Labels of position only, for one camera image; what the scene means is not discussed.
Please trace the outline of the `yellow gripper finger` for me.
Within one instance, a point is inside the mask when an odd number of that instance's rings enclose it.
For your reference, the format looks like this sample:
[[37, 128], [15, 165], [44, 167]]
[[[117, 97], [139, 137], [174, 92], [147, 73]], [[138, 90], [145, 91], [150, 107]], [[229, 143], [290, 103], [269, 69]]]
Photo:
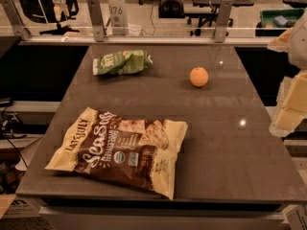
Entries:
[[286, 110], [297, 113], [307, 112], [307, 72], [299, 72], [291, 81], [283, 103]]
[[293, 131], [302, 120], [303, 117], [299, 113], [281, 109], [275, 120], [275, 125], [284, 130]]

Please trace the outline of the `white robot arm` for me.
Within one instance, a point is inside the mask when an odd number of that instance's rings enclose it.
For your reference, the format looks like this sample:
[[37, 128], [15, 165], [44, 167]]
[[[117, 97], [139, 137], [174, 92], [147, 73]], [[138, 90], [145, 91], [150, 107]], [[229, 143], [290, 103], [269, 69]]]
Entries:
[[269, 128], [273, 136], [285, 137], [307, 117], [307, 11], [268, 48], [287, 53], [289, 62], [300, 69], [293, 78], [285, 77], [280, 83]]

